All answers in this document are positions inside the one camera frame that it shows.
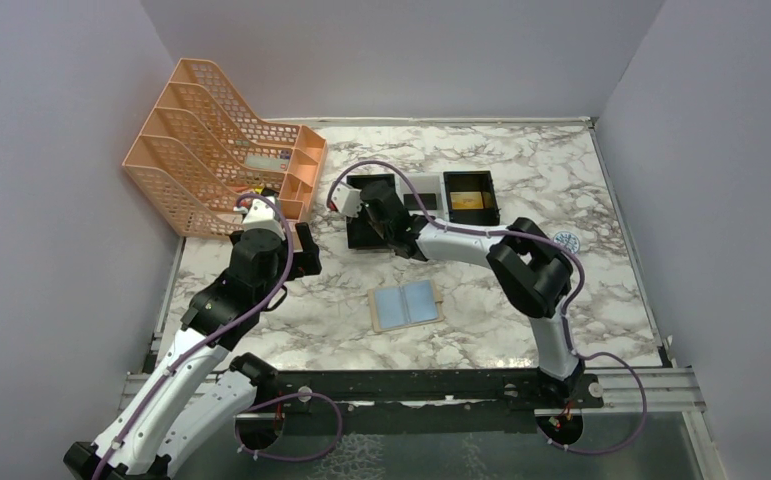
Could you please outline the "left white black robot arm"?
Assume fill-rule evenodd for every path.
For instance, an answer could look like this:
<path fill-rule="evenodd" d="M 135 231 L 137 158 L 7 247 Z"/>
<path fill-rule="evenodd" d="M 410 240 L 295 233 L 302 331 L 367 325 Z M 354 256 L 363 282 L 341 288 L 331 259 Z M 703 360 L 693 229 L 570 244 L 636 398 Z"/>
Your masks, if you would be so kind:
<path fill-rule="evenodd" d="M 233 414 L 274 401 L 274 369 L 257 361 L 233 369 L 213 390 L 193 397 L 206 377 L 259 322 L 288 281 L 321 271 L 320 249 L 305 222 L 231 234 L 229 265 L 191 300 L 182 326 L 149 379 L 91 442 L 76 442 L 64 463 L 77 479 L 171 479 Z"/>

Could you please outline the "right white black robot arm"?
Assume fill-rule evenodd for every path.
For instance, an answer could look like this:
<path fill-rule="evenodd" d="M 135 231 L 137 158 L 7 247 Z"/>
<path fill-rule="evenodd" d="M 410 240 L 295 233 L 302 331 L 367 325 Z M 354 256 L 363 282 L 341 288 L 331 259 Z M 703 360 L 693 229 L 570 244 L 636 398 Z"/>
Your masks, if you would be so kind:
<path fill-rule="evenodd" d="M 561 407 L 577 395 L 584 362 L 573 351 L 563 314 L 574 265 L 533 221 L 472 229 L 412 214 L 384 181 L 351 188 L 346 199 L 332 203 L 342 214 L 364 219 L 399 257 L 490 269 L 509 303 L 529 320 L 539 353 L 540 398 Z"/>

